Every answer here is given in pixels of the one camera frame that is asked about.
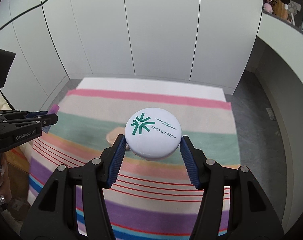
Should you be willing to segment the person's left hand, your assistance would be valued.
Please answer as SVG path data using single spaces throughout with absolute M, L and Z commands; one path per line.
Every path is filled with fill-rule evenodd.
M 3 153 L 0 165 L 0 206 L 8 204 L 11 201 L 10 178 L 8 172 L 8 164 L 6 154 Z

